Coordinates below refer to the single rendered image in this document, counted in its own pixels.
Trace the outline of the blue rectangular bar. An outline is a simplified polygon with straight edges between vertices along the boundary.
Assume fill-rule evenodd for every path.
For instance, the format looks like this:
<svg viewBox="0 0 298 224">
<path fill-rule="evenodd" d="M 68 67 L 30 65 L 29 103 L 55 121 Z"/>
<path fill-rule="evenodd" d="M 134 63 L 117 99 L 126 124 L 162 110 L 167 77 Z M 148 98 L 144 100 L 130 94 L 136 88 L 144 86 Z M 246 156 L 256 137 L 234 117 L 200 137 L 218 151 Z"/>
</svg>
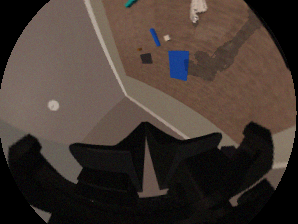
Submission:
<svg viewBox="0 0 298 224">
<path fill-rule="evenodd" d="M 152 34 L 154 43 L 156 43 L 157 47 L 160 47 L 160 41 L 158 41 L 158 37 L 156 35 L 156 32 L 154 32 L 154 28 L 149 28 L 150 34 Z"/>
</svg>

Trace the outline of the blue flat plate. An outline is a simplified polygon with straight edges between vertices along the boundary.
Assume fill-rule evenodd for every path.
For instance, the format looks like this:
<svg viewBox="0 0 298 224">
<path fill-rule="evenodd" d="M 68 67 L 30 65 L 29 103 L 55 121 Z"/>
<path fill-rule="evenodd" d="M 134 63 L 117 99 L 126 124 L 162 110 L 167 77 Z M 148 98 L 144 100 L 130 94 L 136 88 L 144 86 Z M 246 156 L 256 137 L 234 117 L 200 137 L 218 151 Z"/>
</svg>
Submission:
<svg viewBox="0 0 298 224">
<path fill-rule="evenodd" d="M 170 64 L 170 77 L 178 80 L 188 79 L 188 65 L 190 51 L 168 51 Z"/>
</svg>

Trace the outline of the teal rectangular block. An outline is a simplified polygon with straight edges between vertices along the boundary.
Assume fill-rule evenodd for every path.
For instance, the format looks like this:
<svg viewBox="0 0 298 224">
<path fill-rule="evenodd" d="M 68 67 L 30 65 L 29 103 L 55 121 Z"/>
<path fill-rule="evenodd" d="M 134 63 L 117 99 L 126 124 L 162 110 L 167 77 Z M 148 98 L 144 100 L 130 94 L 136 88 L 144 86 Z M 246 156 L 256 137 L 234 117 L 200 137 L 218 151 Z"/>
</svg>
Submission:
<svg viewBox="0 0 298 224">
<path fill-rule="evenodd" d="M 125 4 L 125 8 L 129 8 L 129 6 L 133 6 L 134 2 L 138 2 L 138 0 L 128 0 L 128 3 Z"/>
</svg>

